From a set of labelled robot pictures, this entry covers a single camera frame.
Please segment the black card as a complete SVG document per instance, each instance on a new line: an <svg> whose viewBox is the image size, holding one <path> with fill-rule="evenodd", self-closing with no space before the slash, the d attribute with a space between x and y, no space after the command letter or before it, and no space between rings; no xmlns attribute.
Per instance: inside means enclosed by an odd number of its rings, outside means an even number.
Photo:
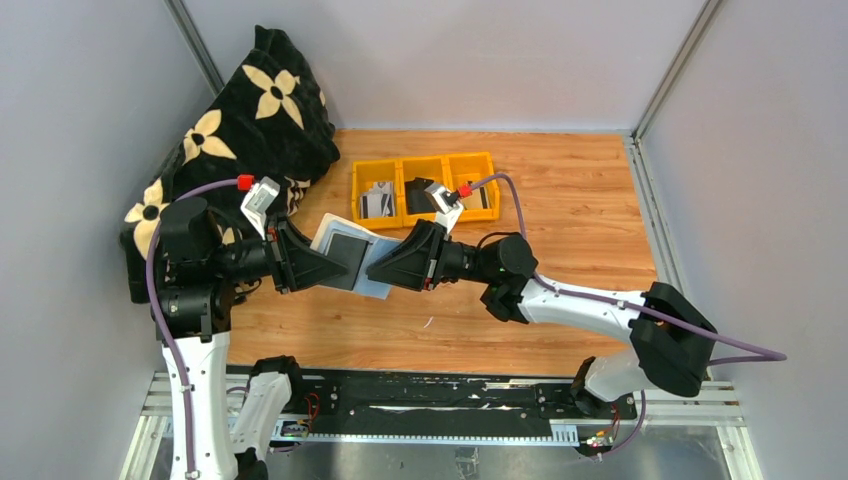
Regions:
<svg viewBox="0 0 848 480"><path fill-rule="evenodd" d="M357 283L359 270L369 246L370 243L365 239L344 233L334 233L330 238L327 256L343 264L346 271L327 280L324 285L339 290L352 291Z"/></svg>

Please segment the beige leather card holder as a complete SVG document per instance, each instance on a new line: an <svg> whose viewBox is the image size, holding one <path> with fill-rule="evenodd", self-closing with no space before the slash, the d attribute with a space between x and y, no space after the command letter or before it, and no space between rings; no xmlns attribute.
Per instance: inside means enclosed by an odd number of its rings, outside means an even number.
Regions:
<svg viewBox="0 0 848 480"><path fill-rule="evenodd" d="M348 291L385 300L392 289L387 283L370 280L366 270L401 244L397 238L376 234L352 221L326 213L310 248L342 263L347 272L319 283L322 287Z"/></svg>

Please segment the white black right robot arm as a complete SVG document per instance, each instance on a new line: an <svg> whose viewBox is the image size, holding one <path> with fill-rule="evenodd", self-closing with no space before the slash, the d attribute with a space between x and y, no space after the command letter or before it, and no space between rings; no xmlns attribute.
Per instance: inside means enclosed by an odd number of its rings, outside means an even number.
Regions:
<svg viewBox="0 0 848 480"><path fill-rule="evenodd" d="M584 416L643 389L682 398L700 393L716 330L678 289L663 282L646 292L579 287L543 277L537 266L518 232L489 234L468 245L439 224L419 221L366 275L415 291L460 280L481 283L480 300L500 321L564 325L627 343L625 351L581 364L566 403Z"/></svg>

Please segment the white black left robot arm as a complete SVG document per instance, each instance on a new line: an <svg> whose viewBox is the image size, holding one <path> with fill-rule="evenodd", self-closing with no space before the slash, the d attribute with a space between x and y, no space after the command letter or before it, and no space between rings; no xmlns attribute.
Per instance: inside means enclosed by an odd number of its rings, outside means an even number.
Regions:
<svg viewBox="0 0 848 480"><path fill-rule="evenodd" d="M265 237L240 246L222 241L208 202L181 199L163 212L161 254L148 278L151 312L163 340L174 422L174 479L266 479L279 415L304 397L292 356L257 361L236 424L226 394L231 310L241 282L271 279L281 293L347 274L312 250L284 216Z"/></svg>

